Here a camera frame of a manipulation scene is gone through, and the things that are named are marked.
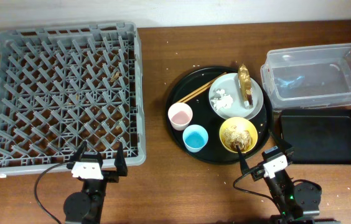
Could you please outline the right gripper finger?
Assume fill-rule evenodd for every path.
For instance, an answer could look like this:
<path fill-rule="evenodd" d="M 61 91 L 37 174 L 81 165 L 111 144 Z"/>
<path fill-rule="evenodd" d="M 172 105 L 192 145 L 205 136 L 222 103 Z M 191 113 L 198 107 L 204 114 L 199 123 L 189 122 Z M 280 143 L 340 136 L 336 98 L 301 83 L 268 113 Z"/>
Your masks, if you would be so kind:
<path fill-rule="evenodd" d="M 284 153 L 286 156 L 291 156 L 293 154 L 294 148 L 290 143 L 282 139 L 271 129 L 269 130 L 269 133 L 282 153 Z"/>
<path fill-rule="evenodd" d="M 239 160 L 240 160 L 241 174 L 245 175 L 249 171 L 250 168 L 246 162 L 246 159 L 245 159 L 243 153 L 241 152 L 239 145 L 236 145 L 236 149 L 237 149 Z"/>

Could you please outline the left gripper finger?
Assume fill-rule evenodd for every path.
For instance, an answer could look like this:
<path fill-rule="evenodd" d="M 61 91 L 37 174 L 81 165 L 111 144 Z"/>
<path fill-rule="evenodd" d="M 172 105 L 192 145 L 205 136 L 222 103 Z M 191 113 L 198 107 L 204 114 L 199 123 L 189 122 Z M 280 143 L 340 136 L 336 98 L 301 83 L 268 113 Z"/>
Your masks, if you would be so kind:
<path fill-rule="evenodd" d="M 70 157 L 71 164 L 80 162 L 80 159 L 82 158 L 83 153 L 86 151 L 86 148 L 87 148 L 87 142 L 83 141 L 80 147 L 77 149 L 76 153 Z"/>
<path fill-rule="evenodd" d="M 114 165 L 116 167 L 116 171 L 117 171 L 118 176 L 127 176 L 128 175 L 128 167 L 126 165 L 122 143 L 119 145 L 119 148 L 117 150 Z"/>

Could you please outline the food scraps with rice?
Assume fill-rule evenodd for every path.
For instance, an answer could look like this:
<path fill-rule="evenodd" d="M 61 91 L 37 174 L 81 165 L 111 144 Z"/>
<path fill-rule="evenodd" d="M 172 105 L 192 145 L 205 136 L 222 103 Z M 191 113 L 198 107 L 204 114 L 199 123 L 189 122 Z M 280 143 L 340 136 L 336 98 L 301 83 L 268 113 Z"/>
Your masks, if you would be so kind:
<path fill-rule="evenodd" d="M 249 131 L 238 126 L 229 126 L 222 133 L 222 141 L 230 150 L 237 152 L 236 145 L 239 145 L 244 152 L 249 149 L 253 139 Z"/>

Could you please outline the yellow bowl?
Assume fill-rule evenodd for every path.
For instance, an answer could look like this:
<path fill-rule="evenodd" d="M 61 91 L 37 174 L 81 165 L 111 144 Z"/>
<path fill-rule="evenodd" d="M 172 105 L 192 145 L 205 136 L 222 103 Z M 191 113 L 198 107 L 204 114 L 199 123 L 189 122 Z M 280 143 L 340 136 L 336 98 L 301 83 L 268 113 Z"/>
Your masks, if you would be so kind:
<path fill-rule="evenodd" d="M 252 122 L 241 117 L 225 120 L 219 130 L 220 142 L 226 150 L 237 153 L 250 152 L 258 142 L 258 132 Z"/>

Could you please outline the light blue cup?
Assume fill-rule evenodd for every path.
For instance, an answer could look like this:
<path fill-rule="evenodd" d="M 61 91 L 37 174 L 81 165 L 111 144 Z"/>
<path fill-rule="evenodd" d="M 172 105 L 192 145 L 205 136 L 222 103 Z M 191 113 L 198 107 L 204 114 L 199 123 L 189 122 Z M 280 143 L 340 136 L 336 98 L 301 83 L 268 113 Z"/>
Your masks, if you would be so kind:
<path fill-rule="evenodd" d="M 199 152 L 208 142 L 208 132 L 203 126 L 193 124 L 184 129 L 182 140 L 190 152 Z"/>

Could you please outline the white tissue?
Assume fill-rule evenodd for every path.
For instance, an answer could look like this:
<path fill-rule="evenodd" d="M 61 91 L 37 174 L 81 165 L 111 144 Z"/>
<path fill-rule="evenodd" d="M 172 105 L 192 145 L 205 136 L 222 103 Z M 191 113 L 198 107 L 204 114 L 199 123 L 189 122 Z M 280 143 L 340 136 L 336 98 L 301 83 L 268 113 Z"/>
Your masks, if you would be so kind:
<path fill-rule="evenodd" d="M 210 100 L 216 111 L 220 109 L 229 109 L 232 107 L 233 98 L 226 94 L 224 89 L 217 90 L 216 94 L 218 97 Z"/>

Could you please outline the pink cup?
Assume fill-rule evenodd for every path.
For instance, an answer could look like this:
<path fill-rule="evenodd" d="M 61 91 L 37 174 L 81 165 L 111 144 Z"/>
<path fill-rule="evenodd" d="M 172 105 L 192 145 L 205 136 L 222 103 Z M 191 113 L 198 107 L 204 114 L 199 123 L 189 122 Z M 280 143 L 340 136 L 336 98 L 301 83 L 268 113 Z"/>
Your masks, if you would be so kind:
<path fill-rule="evenodd" d="M 167 111 L 171 126 L 177 130 L 184 130 L 192 120 L 192 108 L 186 103 L 174 103 Z"/>

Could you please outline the gold snack wrapper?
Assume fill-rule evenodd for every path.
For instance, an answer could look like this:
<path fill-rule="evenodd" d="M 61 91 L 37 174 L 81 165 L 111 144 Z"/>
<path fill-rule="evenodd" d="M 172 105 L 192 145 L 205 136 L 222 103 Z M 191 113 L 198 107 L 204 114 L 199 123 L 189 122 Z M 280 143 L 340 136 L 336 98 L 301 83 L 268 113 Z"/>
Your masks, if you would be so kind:
<path fill-rule="evenodd" d="M 249 71 L 244 64 L 240 65 L 238 68 L 238 80 L 240 83 L 242 102 L 246 109 L 252 109 L 253 97 L 251 78 Z"/>

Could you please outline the grey round plate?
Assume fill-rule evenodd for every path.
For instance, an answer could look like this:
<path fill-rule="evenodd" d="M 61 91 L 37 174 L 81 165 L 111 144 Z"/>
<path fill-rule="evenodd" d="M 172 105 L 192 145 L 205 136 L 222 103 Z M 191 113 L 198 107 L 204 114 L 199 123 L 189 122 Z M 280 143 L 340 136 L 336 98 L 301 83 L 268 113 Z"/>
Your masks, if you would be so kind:
<path fill-rule="evenodd" d="M 238 80 L 237 73 L 228 73 L 222 75 L 220 78 L 216 79 L 208 92 L 208 99 L 210 106 L 214 112 L 223 119 L 228 119 L 232 117 L 242 117 L 245 119 L 254 118 L 262 109 L 264 103 L 263 92 L 254 79 L 251 78 L 252 84 L 252 97 L 253 97 L 253 107 L 252 109 L 246 109 L 243 102 L 240 91 L 240 83 Z M 233 98 L 232 107 L 229 109 L 220 109 L 218 111 L 213 107 L 213 103 L 210 101 L 213 98 L 217 98 L 217 90 L 224 89 L 225 93 Z"/>

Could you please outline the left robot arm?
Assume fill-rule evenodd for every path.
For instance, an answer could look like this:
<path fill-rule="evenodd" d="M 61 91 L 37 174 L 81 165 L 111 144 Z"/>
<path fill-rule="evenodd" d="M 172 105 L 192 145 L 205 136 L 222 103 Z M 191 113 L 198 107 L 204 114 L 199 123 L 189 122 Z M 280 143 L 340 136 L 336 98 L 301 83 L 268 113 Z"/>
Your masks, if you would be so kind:
<path fill-rule="evenodd" d="M 72 176 L 83 182 L 81 191 L 68 196 L 63 205 L 66 223 L 99 223 L 106 196 L 106 186 L 118 183 L 120 177 L 128 175 L 123 146 L 117 150 L 115 170 L 103 170 L 103 158 L 99 152 L 88 152 L 83 141 L 71 156 L 67 168 Z"/>

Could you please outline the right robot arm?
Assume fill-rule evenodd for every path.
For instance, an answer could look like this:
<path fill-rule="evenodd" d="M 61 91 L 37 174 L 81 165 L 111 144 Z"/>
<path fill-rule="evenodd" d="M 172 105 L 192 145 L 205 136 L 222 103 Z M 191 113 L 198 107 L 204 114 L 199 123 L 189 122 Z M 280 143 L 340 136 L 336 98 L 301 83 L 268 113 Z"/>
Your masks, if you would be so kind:
<path fill-rule="evenodd" d="M 270 200 L 279 212 L 277 215 L 270 216 L 270 223 L 338 223 L 337 220 L 318 220 L 316 218 L 320 214 L 322 187 L 306 179 L 293 180 L 290 178 L 286 168 L 293 163 L 294 148 L 272 131 L 269 133 L 276 145 L 264 151 L 262 153 L 263 161 L 254 167 L 248 167 L 241 151 L 241 144 L 236 145 L 240 159 L 241 176 L 233 182 L 233 188 Z M 237 187 L 236 184 L 248 175 L 254 181 L 263 179 L 270 194 L 265 195 Z"/>

